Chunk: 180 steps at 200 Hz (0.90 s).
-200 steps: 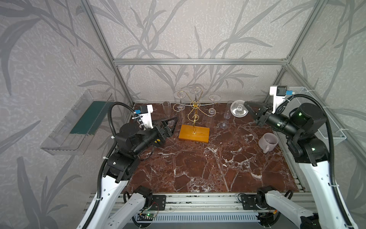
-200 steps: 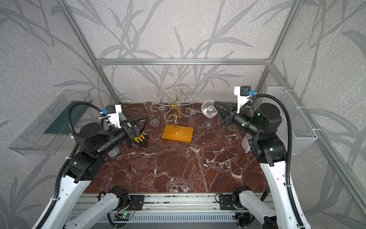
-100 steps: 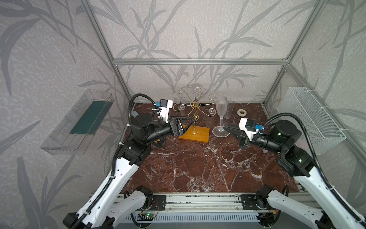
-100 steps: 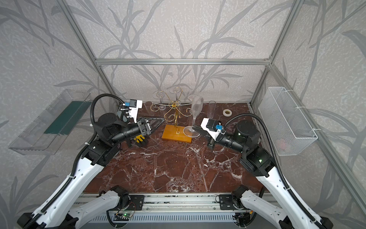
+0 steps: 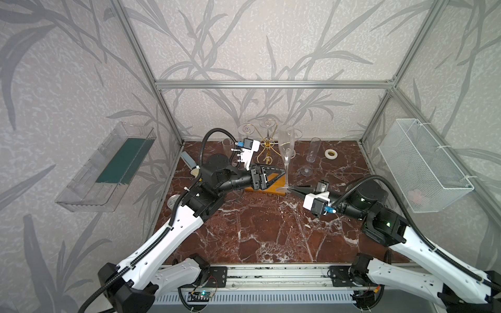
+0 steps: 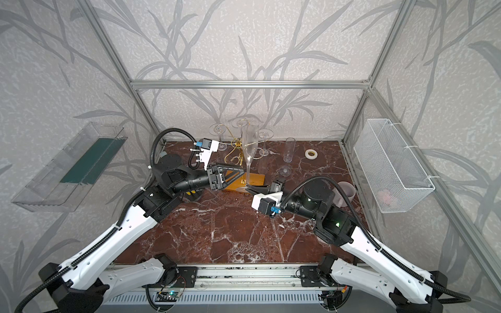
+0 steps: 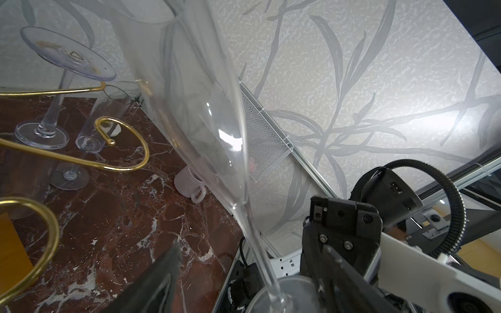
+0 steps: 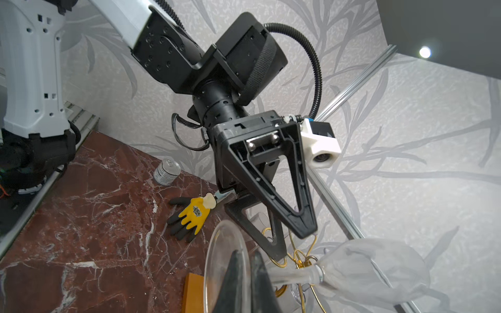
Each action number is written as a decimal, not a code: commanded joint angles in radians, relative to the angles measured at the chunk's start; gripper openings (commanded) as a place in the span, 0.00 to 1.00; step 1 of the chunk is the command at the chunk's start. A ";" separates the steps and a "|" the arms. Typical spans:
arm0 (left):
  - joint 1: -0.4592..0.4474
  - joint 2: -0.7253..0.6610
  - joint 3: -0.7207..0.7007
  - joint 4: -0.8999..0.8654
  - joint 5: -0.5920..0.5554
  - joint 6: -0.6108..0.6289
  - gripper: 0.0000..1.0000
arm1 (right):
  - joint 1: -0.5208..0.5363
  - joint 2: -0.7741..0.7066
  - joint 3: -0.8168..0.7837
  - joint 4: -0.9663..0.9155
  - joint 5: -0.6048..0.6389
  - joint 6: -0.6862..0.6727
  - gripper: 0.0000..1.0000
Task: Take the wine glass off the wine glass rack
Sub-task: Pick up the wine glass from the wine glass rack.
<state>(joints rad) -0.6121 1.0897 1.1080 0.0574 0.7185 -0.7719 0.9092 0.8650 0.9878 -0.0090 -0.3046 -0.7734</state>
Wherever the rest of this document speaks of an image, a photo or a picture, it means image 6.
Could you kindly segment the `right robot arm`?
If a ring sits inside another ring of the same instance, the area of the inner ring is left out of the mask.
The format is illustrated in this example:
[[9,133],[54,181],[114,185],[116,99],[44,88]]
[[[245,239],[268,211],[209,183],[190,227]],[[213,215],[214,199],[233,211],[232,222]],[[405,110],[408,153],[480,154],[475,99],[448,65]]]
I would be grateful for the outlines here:
[[293,191],[281,181],[270,186],[247,186],[252,207],[274,217],[283,212],[315,221],[314,234],[342,248],[370,268],[353,266],[335,256],[318,264],[319,279],[327,285],[344,284],[387,302],[397,312],[442,312],[444,305],[469,303],[471,297],[448,289],[448,278],[407,261],[373,237],[341,186],[327,176],[314,176]]

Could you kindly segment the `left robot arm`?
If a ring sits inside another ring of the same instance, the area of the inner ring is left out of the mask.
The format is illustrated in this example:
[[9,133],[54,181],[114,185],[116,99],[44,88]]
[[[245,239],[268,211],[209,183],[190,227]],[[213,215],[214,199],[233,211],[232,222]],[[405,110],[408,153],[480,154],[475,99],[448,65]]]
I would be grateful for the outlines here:
[[[195,164],[183,164],[179,155],[156,157],[159,142],[169,133],[190,139],[189,161]],[[241,166],[210,163],[218,147],[218,141],[197,141],[179,128],[161,131],[151,146],[152,178],[125,204],[117,222],[72,258],[44,266],[39,272],[42,284],[20,301],[15,312],[22,312],[43,290],[56,304],[56,312],[95,312],[109,298],[136,286],[158,283],[170,270],[165,255],[131,266],[118,278],[106,279],[103,273],[136,239],[167,218],[184,196],[197,201],[204,189],[223,190],[244,175]]]

